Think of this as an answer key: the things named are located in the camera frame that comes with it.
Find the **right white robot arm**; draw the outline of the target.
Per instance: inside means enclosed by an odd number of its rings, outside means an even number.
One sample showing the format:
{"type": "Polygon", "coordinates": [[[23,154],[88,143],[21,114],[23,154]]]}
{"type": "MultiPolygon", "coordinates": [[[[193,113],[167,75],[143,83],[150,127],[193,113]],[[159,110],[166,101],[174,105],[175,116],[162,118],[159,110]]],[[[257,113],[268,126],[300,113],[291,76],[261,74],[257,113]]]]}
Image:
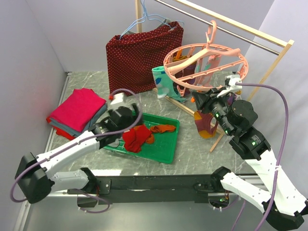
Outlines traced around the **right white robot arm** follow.
{"type": "Polygon", "coordinates": [[[308,213],[308,200],[292,184],[276,162],[275,154],[264,135],[253,127],[258,115],[250,102],[235,100],[230,94],[220,96],[217,89],[193,92],[197,111],[209,113],[232,137],[233,150],[256,172],[266,190],[238,177],[230,169],[220,167],[211,175],[213,190],[231,191],[266,215],[266,221],[278,231],[298,229],[308,213]]]}

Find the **red sock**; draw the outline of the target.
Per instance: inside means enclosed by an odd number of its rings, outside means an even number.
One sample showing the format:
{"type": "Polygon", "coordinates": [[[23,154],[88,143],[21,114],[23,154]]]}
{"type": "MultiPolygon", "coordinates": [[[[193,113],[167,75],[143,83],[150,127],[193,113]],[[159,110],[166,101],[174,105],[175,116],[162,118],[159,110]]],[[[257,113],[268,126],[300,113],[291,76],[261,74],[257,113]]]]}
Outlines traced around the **red sock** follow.
{"type": "Polygon", "coordinates": [[[132,153],[138,153],[141,151],[141,146],[151,136],[152,132],[145,126],[137,126],[132,128],[122,135],[124,141],[124,147],[127,151],[132,153]]]}

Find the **pink round clip hanger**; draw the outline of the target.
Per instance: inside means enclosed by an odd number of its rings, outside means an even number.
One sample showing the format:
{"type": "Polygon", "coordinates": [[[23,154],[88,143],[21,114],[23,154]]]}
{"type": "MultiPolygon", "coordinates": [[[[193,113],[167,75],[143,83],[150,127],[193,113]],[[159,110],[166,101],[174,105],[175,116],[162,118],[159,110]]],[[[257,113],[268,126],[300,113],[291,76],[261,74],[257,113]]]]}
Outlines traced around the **pink round clip hanger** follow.
{"type": "Polygon", "coordinates": [[[248,74],[248,62],[239,48],[232,49],[214,43],[217,23],[212,20],[206,36],[206,43],[184,45],[170,51],[163,60],[168,77],[177,84],[177,90],[183,97],[186,90],[209,91],[212,75],[218,71],[240,66],[236,72],[243,80],[248,74]],[[195,73],[183,76],[183,69],[197,62],[195,73]]]}

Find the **maroon yellow striped sock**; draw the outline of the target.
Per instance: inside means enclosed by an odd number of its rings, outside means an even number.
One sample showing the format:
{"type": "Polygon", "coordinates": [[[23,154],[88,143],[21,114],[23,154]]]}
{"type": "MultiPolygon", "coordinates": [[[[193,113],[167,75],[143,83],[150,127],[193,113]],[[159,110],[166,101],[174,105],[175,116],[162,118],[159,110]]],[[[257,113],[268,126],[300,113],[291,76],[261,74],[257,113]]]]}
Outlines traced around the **maroon yellow striped sock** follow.
{"type": "Polygon", "coordinates": [[[228,105],[232,105],[234,103],[234,101],[236,101],[237,96],[235,94],[231,94],[228,99],[227,99],[227,103],[228,105]]]}

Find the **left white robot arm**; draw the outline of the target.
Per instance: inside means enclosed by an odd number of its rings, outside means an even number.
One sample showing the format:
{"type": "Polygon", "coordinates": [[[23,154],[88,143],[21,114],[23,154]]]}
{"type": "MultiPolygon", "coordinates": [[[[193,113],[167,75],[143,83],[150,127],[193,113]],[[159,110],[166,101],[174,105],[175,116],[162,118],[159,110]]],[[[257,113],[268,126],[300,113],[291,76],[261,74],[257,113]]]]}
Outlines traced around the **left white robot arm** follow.
{"type": "Polygon", "coordinates": [[[19,163],[14,185],[19,186],[25,200],[31,204],[46,198],[51,192],[76,189],[91,193],[97,179],[84,167],[75,172],[60,170],[80,157],[95,152],[111,143],[142,121],[141,106],[119,106],[109,110],[108,116],[94,124],[70,142],[37,156],[25,154],[19,163]]]}

